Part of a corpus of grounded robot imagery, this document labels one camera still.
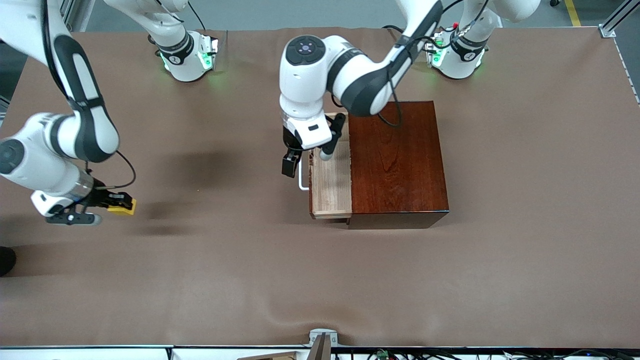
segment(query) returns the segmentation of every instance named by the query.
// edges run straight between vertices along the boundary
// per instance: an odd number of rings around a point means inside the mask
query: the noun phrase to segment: table surface
[[[219,72],[179,83],[146,33],[80,33],[135,164],[134,217],[47,225],[0,180],[0,344],[638,347],[640,108],[596,28],[496,29],[469,79],[416,63],[434,100],[451,213],[426,230],[313,221],[280,174],[278,64],[292,37],[340,34],[381,60],[377,29],[230,32]],[[328,112],[336,111],[329,98]],[[68,112],[29,61],[1,135]],[[113,158],[94,175],[121,183]]]

